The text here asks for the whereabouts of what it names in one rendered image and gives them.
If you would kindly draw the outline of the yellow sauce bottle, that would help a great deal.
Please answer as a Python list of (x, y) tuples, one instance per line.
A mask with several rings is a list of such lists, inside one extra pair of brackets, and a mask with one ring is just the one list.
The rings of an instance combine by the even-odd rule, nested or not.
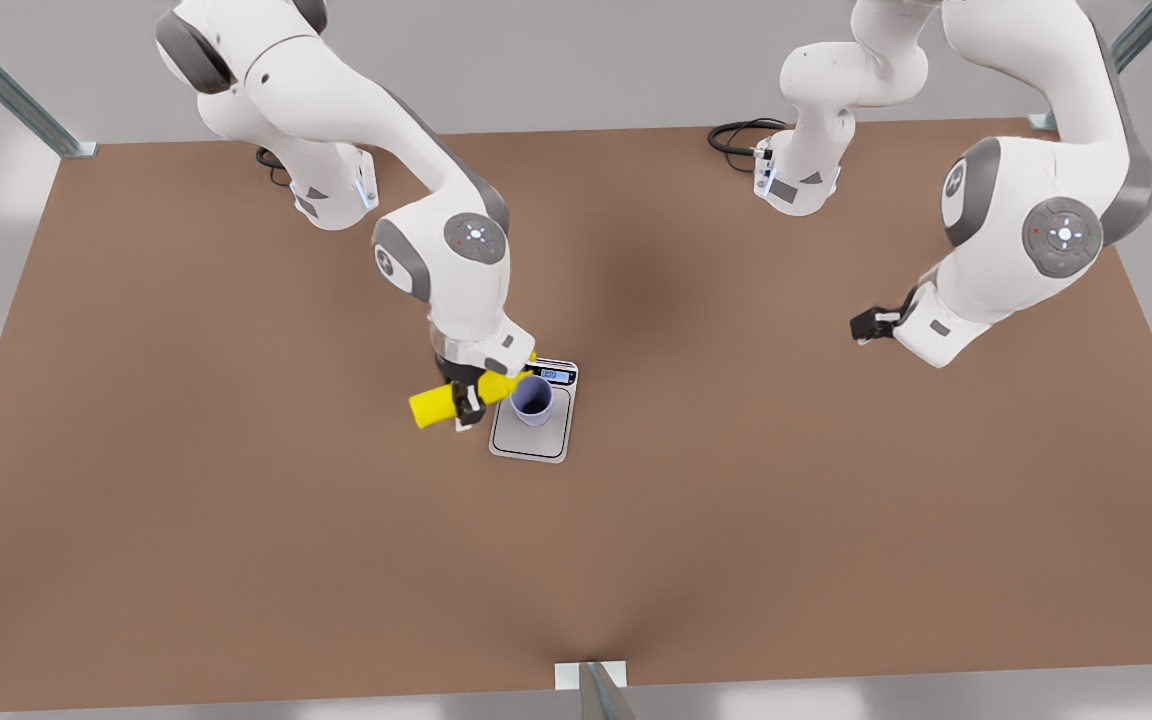
[[(477, 384), (477, 389), (479, 389), (483, 397), (485, 411), (488, 406), (497, 404), (497, 402), (502, 401), (503, 397), (508, 397), (513, 388), (515, 388), (518, 379), (521, 377), (526, 377), (532, 374), (532, 363), (538, 361), (538, 356), (531, 353), (529, 359), (526, 359), (526, 365), (524, 370), (515, 377), (506, 377), (499, 372), (493, 372), (493, 370), (486, 370), (486, 373), (482, 377), (480, 382)], [(426, 392), (422, 392), (420, 395), (415, 395), (410, 397), (410, 406), (414, 414), (414, 419), (420, 429), (430, 427), (439, 423), (439, 420), (454, 419), (454, 407), (452, 402), (452, 388), (449, 384), (445, 382), (442, 386), (435, 387)]]

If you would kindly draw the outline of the silver frame post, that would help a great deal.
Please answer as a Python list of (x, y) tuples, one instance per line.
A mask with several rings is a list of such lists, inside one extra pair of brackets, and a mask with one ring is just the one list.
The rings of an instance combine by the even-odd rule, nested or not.
[(1, 67), (0, 104), (61, 159), (93, 158), (99, 150), (96, 142), (77, 141)]
[(1126, 123), (1128, 123), (1129, 115), (1128, 109), (1126, 109), (1124, 94), (1123, 91), (1121, 91), (1121, 73), (1124, 71), (1128, 65), (1132, 63), (1134, 59), (1137, 58), (1143, 50), (1146, 50), (1151, 41), (1152, 0), (1149, 0), (1147, 3), (1143, 6), (1140, 12), (1135, 15), (1132, 22), (1130, 22), (1128, 26), (1119, 33), (1114, 41), (1106, 44), (1105, 40), (1101, 40), (1102, 54), (1105, 54), (1108, 73), (1111, 73), (1111, 81), (1115, 91), (1119, 114), (1120, 118), (1123, 118), (1124, 127)]
[(554, 688), (579, 692), (579, 720), (637, 720), (623, 689), (626, 661), (582, 661), (554, 665)]

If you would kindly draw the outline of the grey kitchen scale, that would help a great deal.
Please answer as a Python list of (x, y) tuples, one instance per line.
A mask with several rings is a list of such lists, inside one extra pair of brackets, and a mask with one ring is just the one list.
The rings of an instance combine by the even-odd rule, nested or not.
[(499, 401), (488, 438), (497, 456), (562, 462), (570, 439), (579, 366), (539, 357), (525, 379)]

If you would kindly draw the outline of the lavender cup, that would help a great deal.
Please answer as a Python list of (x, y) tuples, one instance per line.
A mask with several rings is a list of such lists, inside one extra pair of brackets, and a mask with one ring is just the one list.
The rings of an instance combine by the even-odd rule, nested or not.
[(538, 376), (521, 377), (509, 393), (509, 406), (526, 427), (541, 427), (550, 419), (554, 392), (547, 379)]

